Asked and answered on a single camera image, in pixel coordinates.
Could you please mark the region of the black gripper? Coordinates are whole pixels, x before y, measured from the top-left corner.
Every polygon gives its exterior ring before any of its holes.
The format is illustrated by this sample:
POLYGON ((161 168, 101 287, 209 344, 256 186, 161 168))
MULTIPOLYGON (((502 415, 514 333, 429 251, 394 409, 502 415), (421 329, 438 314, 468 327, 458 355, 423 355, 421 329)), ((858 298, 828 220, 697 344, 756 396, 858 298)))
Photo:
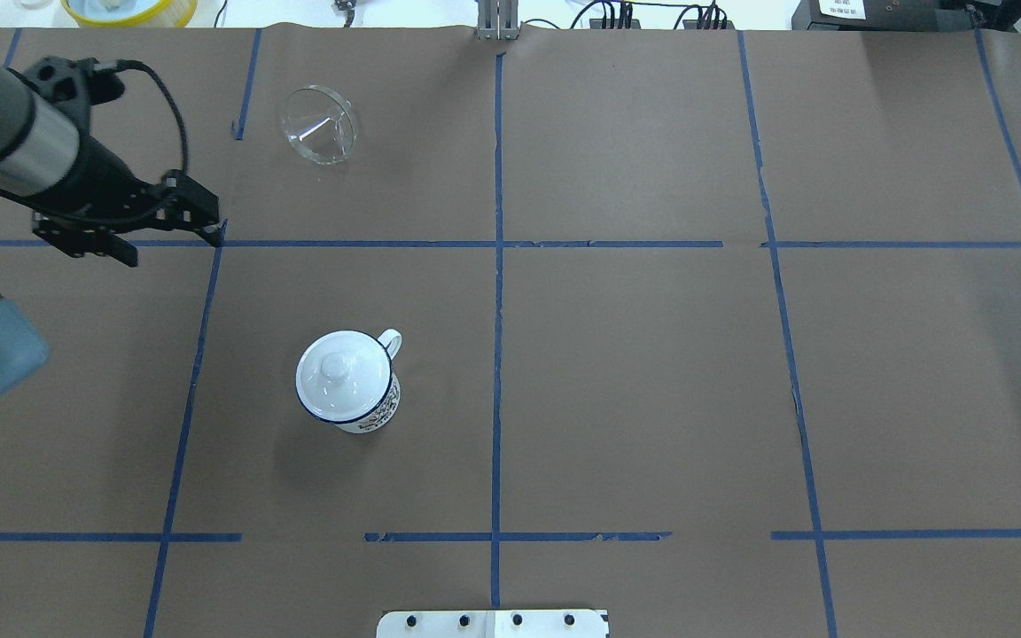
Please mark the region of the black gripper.
POLYGON ((121 234, 154 223, 157 230, 194 233, 213 247, 224 241, 218 197, 182 170, 168 170, 158 184, 139 184, 129 194, 101 199, 77 213, 33 210, 31 230, 70 258, 96 255, 136 267, 138 250, 121 234))

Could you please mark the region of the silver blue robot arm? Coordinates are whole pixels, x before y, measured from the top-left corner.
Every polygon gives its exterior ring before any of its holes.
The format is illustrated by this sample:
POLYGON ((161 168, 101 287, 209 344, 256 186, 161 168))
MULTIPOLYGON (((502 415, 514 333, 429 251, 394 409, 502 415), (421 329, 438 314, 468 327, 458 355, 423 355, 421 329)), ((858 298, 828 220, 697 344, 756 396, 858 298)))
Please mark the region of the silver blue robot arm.
MULTIPOLYGON (((218 198, 190 174, 187 127, 165 82, 145 62, 46 56, 25 72, 0 64, 0 198, 28 207, 41 241, 75 259, 109 257, 134 268, 137 230, 187 231, 218 247, 218 198), (98 105, 121 97, 121 73, 144 73, 173 114, 181 165, 156 183, 138 178, 90 132, 98 105)), ((0 397, 44 366, 49 345, 0 293, 0 397)))

